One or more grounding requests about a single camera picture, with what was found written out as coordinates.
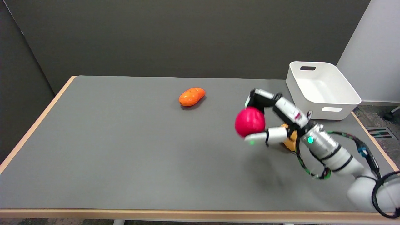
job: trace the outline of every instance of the bin handle hole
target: bin handle hole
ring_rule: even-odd
[[[324,107],[322,108],[322,111],[324,112],[340,112],[342,111],[342,107]]]
[[[315,66],[302,66],[300,67],[300,70],[315,70]]]

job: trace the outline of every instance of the table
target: table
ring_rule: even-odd
[[[206,98],[182,108],[193,86]],[[398,223],[352,207],[352,177],[312,180],[281,146],[244,143],[234,120],[253,88],[292,100],[284,80],[71,77],[1,164],[0,217]],[[354,114],[322,123],[364,140],[382,173],[398,169]]]

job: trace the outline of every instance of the black cable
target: black cable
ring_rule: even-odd
[[[386,174],[386,175],[384,175],[382,177],[380,172],[379,172],[379,165],[378,165],[377,161],[375,160],[374,155],[372,154],[372,152],[370,151],[368,146],[365,144],[365,142],[361,141],[356,136],[354,136],[352,134],[349,134],[349,133],[345,133],[345,132],[327,131],[327,133],[336,134],[336,135],[342,135],[344,137],[352,139],[356,143],[358,153],[367,160],[367,163],[368,163],[371,171],[378,178],[376,180],[376,184],[375,184],[374,189],[372,190],[372,194],[371,194],[372,205],[374,206],[374,208],[376,209],[376,211],[380,215],[382,215],[382,216],[384,216],[386,218],[389,218],[389,219],[397,219],[397,218],[399,218],[400,217],[400,208],[396,208],[396,210],[393,213],[393,215],[389,215],[389,214],[384,213],[379,208],[378,201],[376,199],[376,194],[377,194],[379,188],[386,182],[386,180],[388,180],[391,176],[394,176],[396,174],[400,174],[400,171],[391,172],[391,173],[388,173],[388,174]]]
[[[300,154],[300,138],[299,138],[299,137],[297,137],[297,139],[296,139],[296,145],[295,145],[294,151],[295,151],[295,153],[296,153],[296,155],[297,155],[297,159],[299,160],[300,165],[303,167],[303,169],[304,169],[310,176],[312,176],[313,178],[319,179],[319,180],[326,180],[326,179],[328,179],[328,178],[330,177],[330,175],[331,175],[331,170],[330,170],[329,168],[327,168],[327,167],[325,166],[325,164],[324,164],[322,161],[320,161],[318,158],[316,158],[315,155],[314,155],[311,151],[310,151],[310,153],[324,166],[324,171],[322,172],[321,175],[317,175],[317,174],[312,173],[312,172],[306,167],[306,165],[305,165],[305,163],[304,163],[304,161],[303,161],[303,158],[301,157],[301,154]]]
[[[356,146],[357,146],[357,151],[358,153],[366,159],[371,171],[375,174],[375,176],[378,178],[376,180],[376,184],[374,186],[374,189],[372,190],[372,194],[371,194],[371,201],[372,201],[372,205],[374,206],[374,208],[376,209],[376,211],[382,215],[383,217],[386,217],[388,219],[397,219],[400,217],[400,208],[396,208],[395,212],[393,213],[393,215],[389,215],[386,214],[385,212],[383,212],[378,205],[378,201],[376,199],[376,194],[379,190],[379,188],[381,186],[384,185],[385,182],[387,182],[387,180],[390,178],[390,180],[394,179],[392,178],[392,176],[394,175],[398,175],[396,178],[399,177],[400,179],[400,171],[395,171],[395,172],[391,172],[388,173],[386,175],[384,175],[383,177],[381,176],[380,172],[379,172],[379,165],[377,163],[377,161],[375,160],[374,155],[372,154],[372,152],[369,150],[368,146],[365,144],[365,142],[361,141],[359,138],[357,138],[356,136],[349,134],[349,133],[345,133],[345,132],[340,132],[340,131],[327,131],[328,134],[336,134],[336,135],[341,135],[344,136],[346,138],[352,139]],[[324,171],[322,172],[321,175],[316,175],[313,174],[304,164],[303,159],[301,158],[301,154],[300,154],[300,138],[298,137],[296,139],[296,145],[295,145],[295,153],[297,155],[297,158],[299,159],[300,165],[303,167],[303,169],[310,174],[313,177],[316,177],[318,179],[328,179],[330,174],[331,174],[331,170],[329,168],[327,168],[325,166],[325,164],[316,157],[316,155],[314,155],[312,153],[312,151],[310,150],[311,155],[316,158],[323,166],[324,166]]]
[[[378,200],[376,199],[376,194],[379,190],[379,188],[386,182],[387,179],[389,179],[391,176],[394,176],[396,174],[400,174],[400,171],[395,171],[395,172],[391,172],[386,174],[385,176],[379,178],[376,181],[376,184],[374,186],[374,189],[372,190],[372,196],[371,196],[371,200],[372,200],[372,205],[374,206],[374,208],[376,209],[376,211],[381,214],[382,216],[389,218],[389,219],[397,219],[400,217],[400,208],[396,208],[396,210],[394,211],[393,215],[389,215],[384,213],[378,206]]]

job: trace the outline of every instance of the floor vent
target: floor vent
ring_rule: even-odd
[[[368,133],[377,140],[396,139],[387,127],[365,127]]]

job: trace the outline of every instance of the red ball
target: red ball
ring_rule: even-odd
[[[254,107],[242,109],[236,117],[235,129],[241,137],[263,132],[265,130],[264,114]]]

